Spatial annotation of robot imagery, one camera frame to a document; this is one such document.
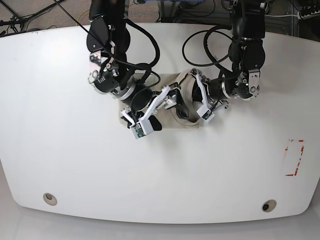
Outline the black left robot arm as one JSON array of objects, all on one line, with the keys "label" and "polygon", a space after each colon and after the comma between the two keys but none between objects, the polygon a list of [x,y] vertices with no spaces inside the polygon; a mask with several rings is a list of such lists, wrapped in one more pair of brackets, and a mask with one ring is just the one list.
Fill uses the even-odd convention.
[{"label": "black left robot arm", "polygon": [[[216,25],[204,32],[203,48],[210,59],[208,66],[217,67],[219,75],[215,79],[201,76],[200,83],[194,83],[190,96],[192,106],[198,107],[207,99],[212,111],[228,99],[249,101],[259,94],[261,68],[266,60],[265,5],[262,0],[234,0],[230,9],[231,25]],[[221,34],[222,30],[232,32],[231,43],[227,55],[216,59],[208,40],[211,34]]]}]

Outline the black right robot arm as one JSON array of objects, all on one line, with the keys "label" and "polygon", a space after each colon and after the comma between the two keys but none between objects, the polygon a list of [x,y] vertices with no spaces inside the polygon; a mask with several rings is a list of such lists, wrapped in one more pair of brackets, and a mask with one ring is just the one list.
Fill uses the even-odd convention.
[{"label": "black right robot arm", "polygon": [[[137,137],[163,129],[196,128],[190,72],[158,75],[153,71],[160,59],[159,45],[149,32],[128,18],[128,6],[126,0],[91,2],[86,40],[89,84],[98,93],[110,94],[118,101],[119,123]],[[151,62],[128,62],[128,27],[151,41],[155,50]]]}]

